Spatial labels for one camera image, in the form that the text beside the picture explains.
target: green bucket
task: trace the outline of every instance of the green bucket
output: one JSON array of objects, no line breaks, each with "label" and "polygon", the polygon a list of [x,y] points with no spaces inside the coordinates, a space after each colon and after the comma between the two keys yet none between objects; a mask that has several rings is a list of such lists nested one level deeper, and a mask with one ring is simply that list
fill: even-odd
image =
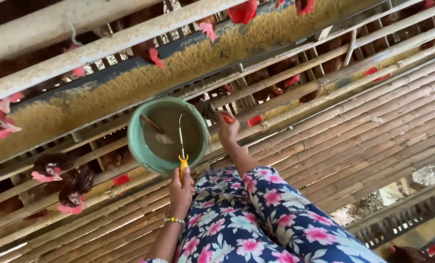
[{"label": "green bucket", "polygon": [[[128,124],[128,148],[132,153],[133,158],[137,160],[137,162],[146,168],[147,170],[157,173],[160,175],[170,175],[176,167],[180,165],[179,155],[180,151],[176,153],[177,158],[176,161],[165,160],[163,158],[158,157],[154,154],[151,149],[148,147],[145,141],[145,133],[144,128],[148,124],[144,121],[140,120],[140,115],[145,115],[146,117],[150,117],[154,112],[160,111],[160,109],[164,108],[172,108],[177,112],[184,112],[189,117],[191,122],[197,127],[198,136],[194,138],[197,140],[197,146],[194,147],[193,152],[185,152],[185,154],[189,155],[188,165],[190,167],[194,167],[198,164],[200,159],[206,153],[206,149],[208,148],[209,142],[209,133],[208,133],[208,125],[197,109],[187,103],[186,101],[175,98],[175,97],[160,97],[156,99],[152,99],[146,103],[141,104],[134,112],[133,116],[130,119],[130,123]],[[184,127],[182,123],[182,134],[184,133]]]}]

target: bracelet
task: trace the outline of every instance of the bracelet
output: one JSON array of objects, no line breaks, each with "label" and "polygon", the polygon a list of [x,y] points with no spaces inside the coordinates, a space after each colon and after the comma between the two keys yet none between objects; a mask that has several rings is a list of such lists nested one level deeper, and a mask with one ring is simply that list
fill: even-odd
[{"label": "bracelet", "polygon": [[185,221],[183,221],[183,220],[180,220],[180,219],[177,219],[177,218],[173,218],[173,217],[171,217],[171,218],[164,218],[164,222],[169,222],[169,221],[171,221],[171,222],[177,222],[177,223],[180,223],[182,225],[185,225]]}]

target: hand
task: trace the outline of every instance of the hand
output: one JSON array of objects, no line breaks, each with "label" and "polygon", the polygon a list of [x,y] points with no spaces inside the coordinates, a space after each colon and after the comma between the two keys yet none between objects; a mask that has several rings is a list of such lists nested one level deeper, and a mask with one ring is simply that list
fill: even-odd
[{"label": "hand", "polygon": [[172,182],[169,183],[170,216],[185,220],[195,194],[193,179],[190,176],[190,167],[183,170],[183,185],[180,182],[179,167],[175,168]]},{"label": "hand", "polygon": [[[234,122],[227,123],[222,117],[222,114],[231,117]],[[240,128],[240,123],[238,120],[227,111],[216,111],[216,120],[220,126],[218,136],[221,143],[237,142],[237,133],[238,129]]]}]

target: person's left hand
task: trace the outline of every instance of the person's left hand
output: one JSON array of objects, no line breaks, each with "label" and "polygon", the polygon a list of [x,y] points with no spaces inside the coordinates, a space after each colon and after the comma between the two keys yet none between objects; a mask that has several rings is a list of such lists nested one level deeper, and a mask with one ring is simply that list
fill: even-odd
[{"label": "person's left hand", "polygon": [[174,170],[172,182],[169,183],[170,216],[185,220],[195,194],[193,179],[190,176],[190,167],[183,170],[183,185],[180,182],[180,168]]}]

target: floral pants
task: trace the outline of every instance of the floral pants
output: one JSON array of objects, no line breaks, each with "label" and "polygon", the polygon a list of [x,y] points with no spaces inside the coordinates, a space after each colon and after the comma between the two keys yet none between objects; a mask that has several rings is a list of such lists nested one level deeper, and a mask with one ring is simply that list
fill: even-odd
[{"label": "floral pants", "polygon": [[226,167],[197,178],[195,192],[176,262],[385,263],[273,168],[241,179]]}]

